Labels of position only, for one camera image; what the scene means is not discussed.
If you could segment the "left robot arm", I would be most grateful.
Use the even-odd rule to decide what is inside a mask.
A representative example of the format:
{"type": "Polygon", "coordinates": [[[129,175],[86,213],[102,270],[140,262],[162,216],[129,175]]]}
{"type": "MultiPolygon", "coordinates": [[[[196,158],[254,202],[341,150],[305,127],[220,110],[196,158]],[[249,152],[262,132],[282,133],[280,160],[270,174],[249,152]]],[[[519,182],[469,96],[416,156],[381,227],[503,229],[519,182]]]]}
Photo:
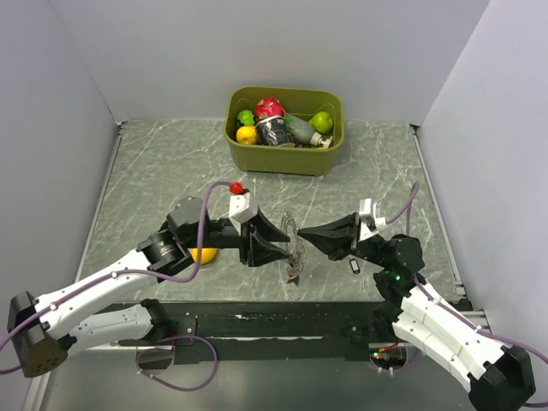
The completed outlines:
{"type": "Polygon", "coordinates": [[[198,246],[238,250],[240,261],[258,267],[289,259],[280,248],[289,237],[262,213],[251,194],[234,195],[227,218],[212,220],[199,198],[181,200],[160,229],[118,261],[64,289],[35,297],[23,292],[10,302],[8,332],[27,378],[41,376],[70,355],[124,340],[159,344],[172,332],[157,300],[107,312],[125,294],[176,280],[194,264],[198,246]]]}

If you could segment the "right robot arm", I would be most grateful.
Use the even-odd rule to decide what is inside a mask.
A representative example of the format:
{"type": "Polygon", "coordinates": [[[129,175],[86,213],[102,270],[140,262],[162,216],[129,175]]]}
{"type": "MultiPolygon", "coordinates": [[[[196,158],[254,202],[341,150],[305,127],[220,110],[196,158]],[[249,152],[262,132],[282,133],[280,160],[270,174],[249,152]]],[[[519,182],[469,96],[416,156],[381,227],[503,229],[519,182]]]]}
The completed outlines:
{"type": "Polygon", "coordinates": [[[301,229],[329,259],[349,255],[380,267],[373,280],[383,297],[374,312],[374,331],[384,341],[414,345],[456,379],[477,410],[518,410],[535,394],[529,353],[492,339],[421,276],[420,240],[394,235],[385,240],[382,219],[348,215],[333,223],[301,229]]]}

